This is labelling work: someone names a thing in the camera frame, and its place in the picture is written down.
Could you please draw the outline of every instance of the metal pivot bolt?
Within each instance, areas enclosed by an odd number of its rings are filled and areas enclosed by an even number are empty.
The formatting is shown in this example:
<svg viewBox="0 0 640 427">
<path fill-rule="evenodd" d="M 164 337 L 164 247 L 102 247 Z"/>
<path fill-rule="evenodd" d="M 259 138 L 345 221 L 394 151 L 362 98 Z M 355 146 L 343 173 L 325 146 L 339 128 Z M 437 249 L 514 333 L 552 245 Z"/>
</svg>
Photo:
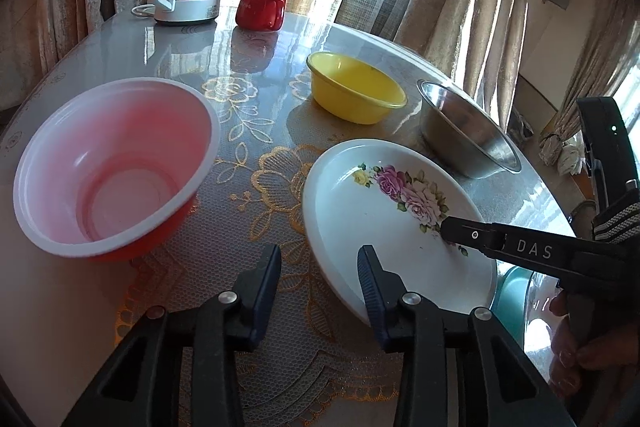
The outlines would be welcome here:
<svg viewBox="0 0 640 427">
<path fill-rule="evenodd" d="M 165 309 L 162 306 L 151 306 L 146 311 L 146 318 L 148 319 L 159 319 L 164 315 Z"/>
<path fill-rule="evenodd" d="M 476 308 L 476 311 L 474 311 L 474 315 L 481 321 L 488 321 L 491 317 L 494 316 L 494 314 L 492 314 L 492 312 L 487 308 Z"/>
<path fill-rule="evenodd" d="M 402 296 L 402 302 L 406 304 L 411 304 L 411 306 L 415 306 L 416 304 L 420 304 L 422 298 L 417 293 L 407 292 Z"/>
<path fill-rule="evenodd" d="M 238 296 L 234 292 L 229 291 L 222 292 L 220 295 L 218 295 L 218 300 L 223 304 L 231 304 L 232 302 L 236 302 L 237 298 Z"/>
</svg>

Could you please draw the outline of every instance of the mug handle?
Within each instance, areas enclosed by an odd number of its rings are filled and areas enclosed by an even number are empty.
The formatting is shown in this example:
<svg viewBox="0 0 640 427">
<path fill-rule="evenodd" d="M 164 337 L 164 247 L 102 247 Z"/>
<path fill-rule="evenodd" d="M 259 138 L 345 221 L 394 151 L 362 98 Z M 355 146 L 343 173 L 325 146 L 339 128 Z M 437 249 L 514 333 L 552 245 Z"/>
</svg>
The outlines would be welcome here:
<svg viewBox="0 0 640 427">
<path fill-rule="evenodd" d="M 276 26 L 280 26 L 282 24 L 282 20 L 284 19 L 284 1 L 283 0 L 267 1 L 267 3 L 270 3 L 270 2 L 273 2 L 276 5 L 276 15 L 273 18 L 273 22 L 269 25 L 269 29 L 273 30 Z"/>
</svg>

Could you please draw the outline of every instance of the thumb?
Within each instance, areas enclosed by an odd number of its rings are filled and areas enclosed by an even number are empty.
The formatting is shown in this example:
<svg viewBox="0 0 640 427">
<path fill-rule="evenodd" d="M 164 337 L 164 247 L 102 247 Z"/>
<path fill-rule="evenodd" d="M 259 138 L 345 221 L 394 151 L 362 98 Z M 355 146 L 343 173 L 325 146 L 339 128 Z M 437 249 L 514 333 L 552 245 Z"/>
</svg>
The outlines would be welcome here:
<svg viewBox="0 0 640 427">
<path fill-rule="evenodd" d="M 638 325 L 628 324 L 592 340 L 578 349 L 576 359 L 591 371 L 638 363 Z"/>
</svg>

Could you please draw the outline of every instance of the yellow rose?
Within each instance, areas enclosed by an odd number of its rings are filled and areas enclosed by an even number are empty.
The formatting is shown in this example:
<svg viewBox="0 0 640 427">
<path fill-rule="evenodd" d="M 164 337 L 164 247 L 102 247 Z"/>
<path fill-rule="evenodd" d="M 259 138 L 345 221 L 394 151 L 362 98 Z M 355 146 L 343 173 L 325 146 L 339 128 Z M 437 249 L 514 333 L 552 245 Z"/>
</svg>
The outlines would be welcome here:
<svg viewBox="0 0 640 427">
<path fill-rule="evenodd" d="M 366 185 L 369 182 L 369 175 L 363 171 L 362 169 L 358 169 L 351 176 L 356 180 L 356 183 L 359 185 Z"/>
</svg>

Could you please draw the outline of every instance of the white wall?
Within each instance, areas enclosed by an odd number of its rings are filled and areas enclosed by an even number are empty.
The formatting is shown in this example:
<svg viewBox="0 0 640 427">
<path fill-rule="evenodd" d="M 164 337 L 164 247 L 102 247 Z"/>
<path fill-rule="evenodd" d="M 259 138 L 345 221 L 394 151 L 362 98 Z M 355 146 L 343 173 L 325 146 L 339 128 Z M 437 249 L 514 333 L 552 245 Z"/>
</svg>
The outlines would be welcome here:
<svg viewBox="0 0 640 427">
<path fill-rule="evenodd" d="M 567 10 L 529 0 L 520 74 L 556 108 L 562 105 L 594 9 L 594 0 L 571 0 Z"/>
</svg>

